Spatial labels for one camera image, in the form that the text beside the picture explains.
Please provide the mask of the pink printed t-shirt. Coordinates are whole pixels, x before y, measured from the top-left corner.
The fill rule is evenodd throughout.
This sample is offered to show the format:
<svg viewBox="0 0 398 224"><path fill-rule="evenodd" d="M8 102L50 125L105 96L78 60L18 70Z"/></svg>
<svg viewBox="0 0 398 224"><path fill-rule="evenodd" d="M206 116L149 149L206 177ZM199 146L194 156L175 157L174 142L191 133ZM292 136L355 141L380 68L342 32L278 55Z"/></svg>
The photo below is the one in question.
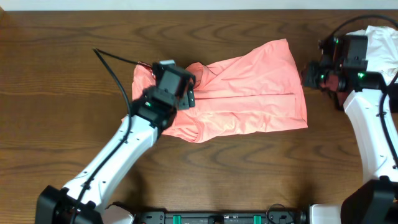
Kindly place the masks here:
<svg viewBox="0 0 398 224"><path fill-rule="evenodd" d="M307 108L287 39L209 65L193 63L195 106L163 134L202 143L218 136L307 128Z"/></svg>

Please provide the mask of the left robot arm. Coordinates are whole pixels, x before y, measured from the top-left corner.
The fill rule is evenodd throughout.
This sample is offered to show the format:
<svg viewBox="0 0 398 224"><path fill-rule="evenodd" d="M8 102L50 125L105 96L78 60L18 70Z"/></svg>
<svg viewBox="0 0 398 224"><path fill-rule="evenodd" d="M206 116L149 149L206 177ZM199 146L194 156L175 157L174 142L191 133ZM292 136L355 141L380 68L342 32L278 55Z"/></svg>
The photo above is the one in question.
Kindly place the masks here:
<svg viewBox="0 0 398 224"><path fill-rule="evenodd" d="M61 189L47 186L36 223L134 223L134 214L108 202L146 150L174 121L179 105L193 105L195 76L173 64L152 66L155 85L132 102L131 113L99 154Z"/></svg>

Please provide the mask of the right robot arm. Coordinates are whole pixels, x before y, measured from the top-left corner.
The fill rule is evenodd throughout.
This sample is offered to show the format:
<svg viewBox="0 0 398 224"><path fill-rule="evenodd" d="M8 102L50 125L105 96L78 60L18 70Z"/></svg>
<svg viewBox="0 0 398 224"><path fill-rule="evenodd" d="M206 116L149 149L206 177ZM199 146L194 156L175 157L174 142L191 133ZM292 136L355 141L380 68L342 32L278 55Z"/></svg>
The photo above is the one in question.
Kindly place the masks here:
<svg viewBox="0 0 398 224"><path fill-rule="evenodd" d="M365 35L330 35L322 57L302 70L306 87L327 91L348 116L363 167L363 185L340 205L314 204L309 223L397 223L397 130L390 87L368 68Z"/></svg>

